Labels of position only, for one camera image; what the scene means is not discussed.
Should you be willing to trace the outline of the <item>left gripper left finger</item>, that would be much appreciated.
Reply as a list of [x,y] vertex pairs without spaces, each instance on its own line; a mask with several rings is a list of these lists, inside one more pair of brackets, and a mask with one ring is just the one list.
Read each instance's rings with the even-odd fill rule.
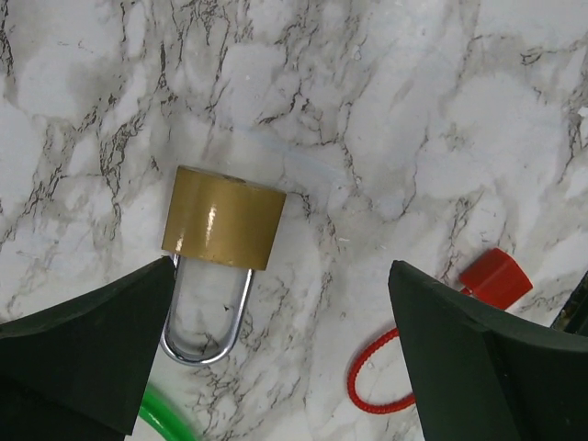
[[1,325],[4,440],[131,435],[170,308],[162,257],[102,288]]

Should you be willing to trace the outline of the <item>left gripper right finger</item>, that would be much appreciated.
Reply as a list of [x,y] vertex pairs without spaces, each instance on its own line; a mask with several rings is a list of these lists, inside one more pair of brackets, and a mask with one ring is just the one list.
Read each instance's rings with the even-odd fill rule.
[[586,439],[586,318],[529,322],[404,261],[389,292],[425,439]]

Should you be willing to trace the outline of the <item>brass padlock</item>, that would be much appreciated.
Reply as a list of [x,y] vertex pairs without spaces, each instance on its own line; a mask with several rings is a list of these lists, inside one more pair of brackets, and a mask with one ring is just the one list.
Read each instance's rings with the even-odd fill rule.
[[[238,177],[180,165],[170,199],[162,249],[171,254],[175,287],[160,338],[174,361],[205,367],[234,348],[243,324],[254,275],[267,268],[287,194]],[[216,352],[206,356],[180,348],[172,331],[183,278],[183,261],[240,268],[241,296],[228,332]]]

